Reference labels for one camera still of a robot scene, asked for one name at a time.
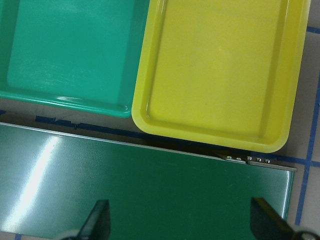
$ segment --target green panel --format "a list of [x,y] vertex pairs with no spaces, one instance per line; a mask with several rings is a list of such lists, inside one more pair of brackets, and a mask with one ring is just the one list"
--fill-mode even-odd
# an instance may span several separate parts
[[109,199],[111,240],[250,240],[251,197],[286,216],[293,173],[0,125],[0,231],[53,238]]
[[0,96],[129,117],[149,0],[0,0]]

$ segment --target gray floor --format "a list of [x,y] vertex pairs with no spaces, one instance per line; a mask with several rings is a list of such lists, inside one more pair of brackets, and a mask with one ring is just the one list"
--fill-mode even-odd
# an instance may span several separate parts
[[[317,92],[318,94],[320,92],[318,89],[320,80],[319,13],[320,0],[312,0],[289,138],[282,149],[268,155],[268,158],[278,160],[282,165],[294,166],[298,169],[293,184],[288,222],[291,225],[306,226],[318,234],[320,234],[320,96],[317,96]],[[141,131],[131,118],[119,119],[6,99],[0,99],[0,110],[6,111],[5,114],[0,115],[1,122],[122,142],[171,149],[181,148],[172,142],[150,141],[132,136],[74,129],[68,126],[35,121],[35,116],[42,116],[71,121],[73,124],[86,123],[140,133]],[[201,147],[190,146],[183,148],[183,150],[210,154],[210,152],[204,152],[205,150]],[[0,232],[0,239],[39,240],[36,237],[4,232]]]

